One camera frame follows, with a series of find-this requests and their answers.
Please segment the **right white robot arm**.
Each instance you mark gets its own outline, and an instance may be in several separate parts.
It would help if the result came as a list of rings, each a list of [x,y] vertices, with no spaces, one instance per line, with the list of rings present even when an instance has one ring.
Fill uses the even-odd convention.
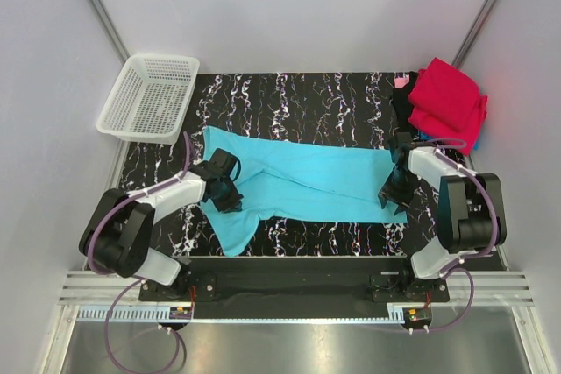
[[[438,192],[435,232],[409,259],[410,272],[398,278],[406,300],[419,300],[429,279],[442,279],[469,259],[482,258],[507,236],[501,181],[494,173],[477,173],[444,153],[444,146],[416,142],[399,132],[388,142],[394,168],[378,193],[380,205],[408,210],[420,181]]]

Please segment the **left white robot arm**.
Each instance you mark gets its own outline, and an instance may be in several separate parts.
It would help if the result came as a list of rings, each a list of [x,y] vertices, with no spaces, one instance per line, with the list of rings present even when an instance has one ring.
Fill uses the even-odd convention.
[[[240,174],[240,160],[216,149],[210,159],[186,164],[153,186],[130,192],[109,189],[90,218],[79,251],[97,274],[151,280],[167,298],[180,300],[188,293],[189,279],[179,261],[151,247],[153,227],[199,202],[209,201],[223,214],[240,211],[243,195],[234,184]]]

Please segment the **cyan t shirt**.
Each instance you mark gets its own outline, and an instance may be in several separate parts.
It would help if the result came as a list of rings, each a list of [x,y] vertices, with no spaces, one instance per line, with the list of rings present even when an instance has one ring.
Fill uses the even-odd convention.
[[[220,213],[213,203],[202,211],[228,257],[241,254],[259,223],[272,217],[303,222],[405,223],[393,203],[378,193],[394,169],[384,149],[292,143],[244,137],[208,126],[205,159],[225,150],[241,162],[235,186],[242,194],[239,212]]]

